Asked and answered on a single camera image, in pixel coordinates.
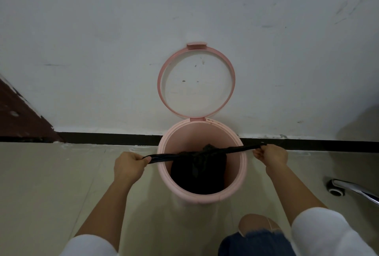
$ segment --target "leg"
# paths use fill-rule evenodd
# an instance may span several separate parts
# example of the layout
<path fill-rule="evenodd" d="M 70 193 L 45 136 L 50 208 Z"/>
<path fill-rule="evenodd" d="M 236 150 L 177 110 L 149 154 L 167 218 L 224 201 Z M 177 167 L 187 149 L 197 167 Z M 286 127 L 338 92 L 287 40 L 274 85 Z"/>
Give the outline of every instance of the leg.
<path fill-rule="evenodd" d="M 238 225 L 239 233 L 245 237 L 246 234 L 254 230 L 266 229 L 268 231 L 281 231 L 279 225 L 277 225 L 270 218 L 258 214 L 246 214 L 241 218 Z"/>

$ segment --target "white wall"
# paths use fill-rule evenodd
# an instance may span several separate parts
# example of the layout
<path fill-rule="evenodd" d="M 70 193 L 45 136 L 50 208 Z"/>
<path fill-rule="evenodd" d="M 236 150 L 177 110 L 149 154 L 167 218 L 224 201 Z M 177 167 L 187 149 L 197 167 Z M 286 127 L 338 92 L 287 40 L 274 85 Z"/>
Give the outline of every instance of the white wall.
<path fill-rule="evenodd" d="M 378 20 L 379 0 L 0 0 L 0 73 L 57 131 L 163 134 L 159 69 L 206 41 L 240 136 L 379 141 Z"/>

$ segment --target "pink trash can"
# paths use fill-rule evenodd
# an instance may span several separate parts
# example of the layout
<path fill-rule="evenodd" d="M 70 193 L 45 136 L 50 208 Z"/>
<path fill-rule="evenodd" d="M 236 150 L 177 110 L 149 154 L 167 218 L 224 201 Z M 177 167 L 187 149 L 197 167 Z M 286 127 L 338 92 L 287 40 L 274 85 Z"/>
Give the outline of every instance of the pink trash can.
<path fill-rule="evenodd" d="M 230 75 L 232 78 L 232 89 L 226 101 L 217 110 L 208 115 L 198 118 L 191 118 L 182 115 L 171 109 L 161 92 L 161 80 L 165 69 L 176 59 L 178 56 L 183 55 L 189 51 L 200 51 L 212 53 L 220 57 L 225 64 L 229 67 Z M 210 48 L 207 43 L 196 42 L 188 43 L 186 48 L 183 48 L 174 53 L 162 66 L 158 76 L 158 93 L 164 105 L 173 113 L 185 117 L 186 119 L 172 126 L 162 137 L 159 142 L 157 153 L 179 153 L 181 151 L 200 151 L 207 144 L 212 144 L 218 148 L 225 148 L 229 146 L 241 146 L 242 141 L 237 134 L 233 132 L 225 124 L 216 120 L 206 118 L 219 111 L 228 102 L 232 96 L 235 86 L 235 73 L 233 66 L 229 59 L 221 52 Z M 200 195 L 188 192 L 178 186 L 170 177 L 171 162 L 158 163 L 159 174 L 167 187 L 180 199 L 188 204 L 209 204 L 228 198 L 235 193 L 242 185 L 247 168 L 246 153 L 231 153 L 227 154 L 227 163 L 225 169 L 225 188 L 224 190 L 208 195 Z"/>

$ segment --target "tiled floor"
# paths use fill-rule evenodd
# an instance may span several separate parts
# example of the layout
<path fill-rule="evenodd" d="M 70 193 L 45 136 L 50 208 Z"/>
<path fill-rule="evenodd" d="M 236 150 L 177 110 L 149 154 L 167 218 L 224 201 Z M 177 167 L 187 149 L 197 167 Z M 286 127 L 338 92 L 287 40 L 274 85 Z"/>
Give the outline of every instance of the tiled floor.
<path fill-rule="evenodd" d="M 0 143 L 0 247 L 4 255 L 59 255 L 113 180 L 122 151 L 155 147 Z M 287 237 L 290 226 L 265 174 L 249 153 L 243 187 L 208 206 L 178 206 L 155 165 L 148 165 L 128 196 L 120 255 L 216 255 L 246 213 L 271 217 Z M 328 207 L 379 251 L 379 207 L 348 193 L 330 195 L 328 177 L 379 192 L 379 154 L 290 152 L 289 166 Z"/>

